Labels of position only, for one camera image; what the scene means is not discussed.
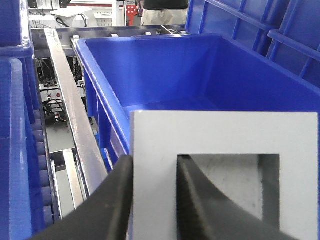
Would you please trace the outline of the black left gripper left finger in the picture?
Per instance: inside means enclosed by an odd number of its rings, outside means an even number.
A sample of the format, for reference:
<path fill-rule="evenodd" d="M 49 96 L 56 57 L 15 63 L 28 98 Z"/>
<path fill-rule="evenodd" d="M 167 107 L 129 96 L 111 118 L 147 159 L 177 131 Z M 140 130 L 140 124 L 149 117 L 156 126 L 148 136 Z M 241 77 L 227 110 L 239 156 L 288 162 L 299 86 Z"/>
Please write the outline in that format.
<path fill-rule="evenodd" d="M 97 190 L 34 240 L 124 240 L 133 201 L 133 158 L 122 155 Z"/>

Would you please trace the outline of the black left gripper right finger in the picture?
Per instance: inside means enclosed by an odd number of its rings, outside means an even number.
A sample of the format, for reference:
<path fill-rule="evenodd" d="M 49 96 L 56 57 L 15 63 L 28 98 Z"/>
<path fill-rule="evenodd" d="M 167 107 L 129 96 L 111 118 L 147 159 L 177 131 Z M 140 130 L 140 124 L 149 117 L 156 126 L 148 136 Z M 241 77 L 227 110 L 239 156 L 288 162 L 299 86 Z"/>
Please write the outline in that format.
<path fill-rule="evenodd" d="M 176 216 L 182 240 L 291 240 L 220 191 L 190 155 L 176 167 Z"/>

